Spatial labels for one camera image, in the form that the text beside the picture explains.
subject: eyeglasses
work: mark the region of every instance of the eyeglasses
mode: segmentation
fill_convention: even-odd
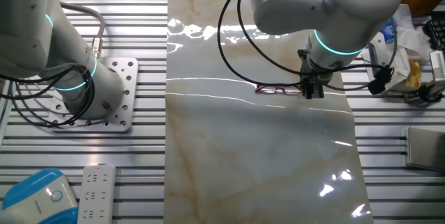
[[[291,87],[274,87],[274,86],[257,86],[256,93],[263,93],[267,95],[273,95],[277,91],[282,91],[285,95],[299,95],[301,88],[299,86]]]

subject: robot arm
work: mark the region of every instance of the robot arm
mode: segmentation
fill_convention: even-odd
[[[252,0],[252,7],[255,24],[264,33],[279,35],[315,29],[307,41],[302,71],[317,72],[349,65],[397,11],[400,2]],[[331,76],[316,79],[319,84],[327,84]]]
[[[47,78],[75,63],[88,69],[95,84],[94,100],[81,119],[100,120],[114,112],[124,96],[123,82],[95,58],[59,0],[0,0],[0,7],[0,74]],[[54,88],[71,113],[82,110],[89,88],[79,72],[71,71]]]

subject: cable connector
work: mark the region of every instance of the cable connector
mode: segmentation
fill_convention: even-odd
[[[394,68],[383,68],[377,74],[375,74],[375,80],[368,84],[369,92],[372,95],[378,95],[384,92],[387,88],[386,85],[391,82],[392,74],[394,73]]]
[[[100,59],[102,54],[102,44],[101,38],[92,39],[92,52],[95,54],[96,58]]]

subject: blue device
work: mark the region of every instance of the blue device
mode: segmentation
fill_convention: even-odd
[[[9,190],[3,210],[18,224],[76,224],[79,207],[61,171],[42,170]]]

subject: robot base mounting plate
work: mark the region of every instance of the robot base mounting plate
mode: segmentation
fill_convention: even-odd
[[[138,60],[135,58],[102,58],[102,63],[106,67],[111,67],[118,72],[124,82],[124,91],[126,92],[119,107],[103,120],[89,121],[76,120],[73,125],[63,126],[63,128],[50,128],[56,133],[84,132],[84,133],[124,133],[130,130],[133,122],[134,98],[136,96],[136,83],[138,77]],[[134,77],[129,81],[127,76]],[[54,92],[51,103],[51,110],[62,114],[49,113],[49,120],[54,122],[64,122],[68,120],[68,110],[62,102],[62,96]]]

